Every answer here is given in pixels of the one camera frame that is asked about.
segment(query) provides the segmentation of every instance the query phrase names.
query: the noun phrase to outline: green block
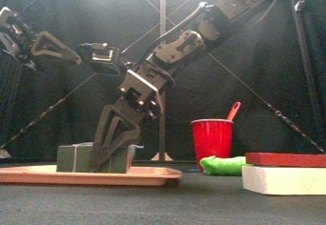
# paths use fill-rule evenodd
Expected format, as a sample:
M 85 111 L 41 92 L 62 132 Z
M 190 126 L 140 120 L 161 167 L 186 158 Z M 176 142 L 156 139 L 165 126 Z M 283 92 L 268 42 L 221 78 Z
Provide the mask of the green block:
M 93 143 L 60 146 L 57 151 L 56 172 L 89 173 L 89 151 Z M 101 166 L 100 173 L 125 174 L 129 167 L 129 148 L 118 148 L 108 162 Z

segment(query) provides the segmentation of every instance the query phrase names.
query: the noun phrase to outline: tray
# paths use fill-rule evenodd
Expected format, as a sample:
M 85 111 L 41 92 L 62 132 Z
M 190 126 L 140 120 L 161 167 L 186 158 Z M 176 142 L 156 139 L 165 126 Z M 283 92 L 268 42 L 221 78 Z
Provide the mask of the tray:
M 326 168 L 326 154 L 245 153 L 245 162 L 256 166 Z
M 56 165 L 0 168 L 0 184 L 161 186 L 180 176 L 174 169 L 153 167 L 130 167 L 126 174 L 57 173 Z

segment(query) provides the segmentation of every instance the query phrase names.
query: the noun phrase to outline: black curtain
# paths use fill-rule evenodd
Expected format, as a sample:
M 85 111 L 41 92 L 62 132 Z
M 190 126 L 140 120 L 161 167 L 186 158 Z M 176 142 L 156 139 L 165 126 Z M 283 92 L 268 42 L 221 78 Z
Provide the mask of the black curtain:
M 194 9 L 198 2 L 166 0 L 166 29 Z M 149 42 L 158 36 L 160 0 L 41 0 L 46 13 L 33 26 L 49 31 L 73 50 L 81 43 L 106 43 L 121 50 L 124 59 L 137 61 Z M 25 0 L 0 0 L 0 7 L 19 11 Z M 321 112 L 326 110 L 324 84 L 324 0 L 307 0 L 304 35 L 312 59 L 312 82 Z M 261 16 L 253 17 L 251 23 Z M 22 67 L 9 136 L 47 112 L 7 146 L 11 156 L 41 160 L 56 158 L 60 145 L 93 140 L 101 108 L 120 93 L 120 74 L 97 74 L 86 63 L 69 66 L 38 59 L 41 70 Z M 172 159 L 194 159 L 190 121 L 224 118 L 235 101 L 241 102 L 233 120 L 232 155 L 245 152 L 317 153 L 313 145 L 284 123 L 265 102 L 291 119 L 324 149 L 315 132 L 307 76 L 303 70 L 297 34 L 289 0 L 279 0 L 264 19 L 189 64 L 166 92 L 165 147 Z M 157 121 L 142 125 L 138 159 L 157 152 Z M 321 115 L 321 131 L 326 117 Z

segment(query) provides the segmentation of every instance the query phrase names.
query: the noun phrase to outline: pink tray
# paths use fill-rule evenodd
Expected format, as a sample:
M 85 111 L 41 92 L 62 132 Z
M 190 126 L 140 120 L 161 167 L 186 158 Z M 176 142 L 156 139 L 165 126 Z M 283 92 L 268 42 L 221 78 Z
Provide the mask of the pink tray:
M 153 167 L 130 167 L 126 174 L 57 173 L 56 165 L 0 168 L 0 184 L 160 186 L 180 176 L 174 169 Z

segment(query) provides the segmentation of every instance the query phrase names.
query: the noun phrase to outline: red cup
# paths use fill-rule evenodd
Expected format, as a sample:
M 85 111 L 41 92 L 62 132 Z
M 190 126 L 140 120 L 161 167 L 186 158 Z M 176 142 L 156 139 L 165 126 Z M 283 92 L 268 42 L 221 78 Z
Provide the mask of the red cup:
M 200 119 L 190 122 L 196 161 L 198 169 L 204 157 L 231 157 L 231 132 L 232 121 L 224 119 Z

